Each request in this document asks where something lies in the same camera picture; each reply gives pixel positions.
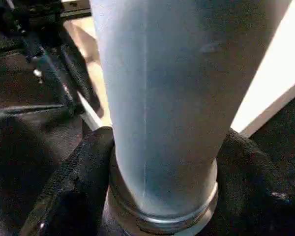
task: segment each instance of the metal rod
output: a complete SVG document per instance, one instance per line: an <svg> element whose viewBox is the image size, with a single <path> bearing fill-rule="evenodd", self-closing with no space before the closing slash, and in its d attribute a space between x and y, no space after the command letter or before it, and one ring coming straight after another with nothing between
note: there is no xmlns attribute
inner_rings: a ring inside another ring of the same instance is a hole
<svg viewBox="0 0 295 236"><path fill-rule="evenodd" d="M140 229L201 221L193 213L216 186L215 157L275 32L274 4L91 1L116 142L111 199Z"/></svg>

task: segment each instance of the cylindrical tube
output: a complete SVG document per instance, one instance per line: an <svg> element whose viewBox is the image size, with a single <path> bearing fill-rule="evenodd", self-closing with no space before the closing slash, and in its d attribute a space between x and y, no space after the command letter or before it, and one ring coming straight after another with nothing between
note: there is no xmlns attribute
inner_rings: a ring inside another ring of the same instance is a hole
<svg viewBox="0 0 295 236"><path fill-rule="evenodd" d="M273 35L273 6L91 5L116 142L111 189L125 210L155 223L144 230L156 232L157 222L195 216L212 196L215 157Z"/></svg>

